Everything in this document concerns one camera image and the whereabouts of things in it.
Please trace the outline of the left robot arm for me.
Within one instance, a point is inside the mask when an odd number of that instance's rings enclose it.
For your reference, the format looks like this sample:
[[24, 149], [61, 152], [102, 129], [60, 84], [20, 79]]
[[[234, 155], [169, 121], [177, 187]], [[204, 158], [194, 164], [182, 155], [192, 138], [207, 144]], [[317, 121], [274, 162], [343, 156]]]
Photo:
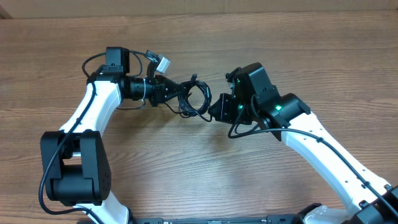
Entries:
[[111, 191], [104, 130], [123, 100], [158, 106], [180, 97], [186, 84], [164, 77], [170, 60], [150, 50], [107, 47], [98, 56], [105, 63], [86, 74], [86, 93], [72, 117], [40, 139], [39, 204], [51, 215], [83, 212], [93, 223], [135, 223]]

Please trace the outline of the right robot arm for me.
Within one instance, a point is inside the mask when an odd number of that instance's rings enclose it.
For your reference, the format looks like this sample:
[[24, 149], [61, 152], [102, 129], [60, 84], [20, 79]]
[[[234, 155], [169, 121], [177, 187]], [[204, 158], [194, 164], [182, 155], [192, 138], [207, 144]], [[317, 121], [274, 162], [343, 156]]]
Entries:
[[231, 93], [209, 107], [229, 123], [230, 139], [262, 133], [301, 155], [334, 190], [344, 207], [313, 203], [291, 215], [268, 215], [266, 223], [397, 223], [397, 187], [352, 156], [293, 93], [280, 95], [259, 63], [226, 73]]

